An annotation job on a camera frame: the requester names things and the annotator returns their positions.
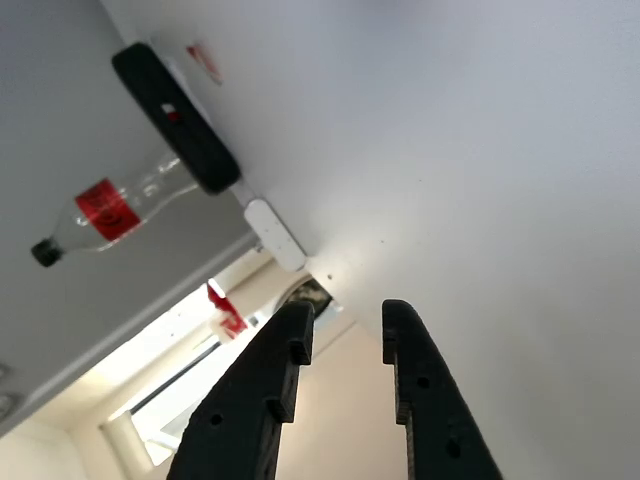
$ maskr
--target clear plastic bottle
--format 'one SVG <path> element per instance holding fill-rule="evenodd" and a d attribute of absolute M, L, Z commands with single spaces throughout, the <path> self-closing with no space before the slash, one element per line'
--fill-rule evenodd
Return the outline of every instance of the clear plastic bottle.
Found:
<path fill-rule="evenodd" d="M 198 188 L 173 152 L 120 179 L 104 179 L 78 195 L 62 211 L 53 235 L 31 252 L 45 267 L 63 255 L 102 251 L 121 240 L 174 198 Z"/>

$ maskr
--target white wall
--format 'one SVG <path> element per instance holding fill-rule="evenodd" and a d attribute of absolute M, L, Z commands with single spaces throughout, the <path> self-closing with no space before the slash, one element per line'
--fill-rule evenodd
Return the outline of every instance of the white wall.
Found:
<path fill-rule="evenodd" d="M 196 192 L 107 252 L 37 265 L 63 205 L 161 140 L 111 68 L 124 45 L 97 0 L 6 0 L 0 17 L 0 388 L 23 397 L 2 435 L 254 237 L 232 196 Z"/>
<path fill-rule="evenodd" d="M 33 421 L 0 439 L 0 470 L 7 479 L 87 480 L 69 436 Z"/>
<path fill-rule="evenodd" d="M 393 367 L 382 364 L 380 343 L 354 325 L 302 368 L 296 418 L 283 428 L 276 478 L 407 478 L 394 395 Z"/>

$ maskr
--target red object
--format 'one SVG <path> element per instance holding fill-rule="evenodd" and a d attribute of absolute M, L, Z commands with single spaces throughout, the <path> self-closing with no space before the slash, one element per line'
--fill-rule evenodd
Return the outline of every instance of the red object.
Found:
<path fill-rule="evenodd" d="M 225 328 L 231 338 L 235 338 L 240 332 L 246 330 L 247 324 L 233 304 L 228 298 L 218 295 L 209 283 L 207 283 L 207 295 L 211 303 L 223 313 L 225 318 L 220 322 L 220 325 Z"/>
<path fill-rule="evenodd" d="M 138 215 L 107 178 L 78 195 L 76 204 L 91 225 L 111 242 L 140 224 Z"/>
<path fill-rule="evenodd" d="M 222 76 L 220 75 L 220 71 L 218 67 L 214 63 L 209 52 L 199 42 L 194 43 L 193 45 L 187 45 L 187 52 L 189 55 L 193 57 L 193 59 L 198 62 L 198 64 L 204 68 L 204 70 L 209 74 L 209 76 L 215 81 L 217 84 L 222 83 Z"/>

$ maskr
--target red bottle label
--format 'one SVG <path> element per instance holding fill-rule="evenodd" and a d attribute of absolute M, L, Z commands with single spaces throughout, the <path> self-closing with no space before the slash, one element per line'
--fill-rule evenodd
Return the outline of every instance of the red bottle label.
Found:
<path fill-rule="evenodd" d="M 110 242 L 140 224 L 138 215 L 106 178 L 78 195 L 76 203 L 91 225 Z"/>

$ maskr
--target red sticker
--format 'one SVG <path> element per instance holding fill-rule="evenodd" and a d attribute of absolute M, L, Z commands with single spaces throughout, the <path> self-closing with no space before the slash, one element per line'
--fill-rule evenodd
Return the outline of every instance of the red sticker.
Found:
<path fill-rule="evenodd" d="M 187 45 L 187 52 L 198 62 L 198 64 L 204 69 L 209 77 L 218 85 L 222 85 L 222 75 L 220 70 L 216 66 L 209 50 L 200 42 L 195 42 L 193 45 Z"/>
<path fill-rule="evenodd" d="M 106 178 L 78 195 L 76 203 L 91 225 L 110 242 L 140 224 L 140 218 Z"/>

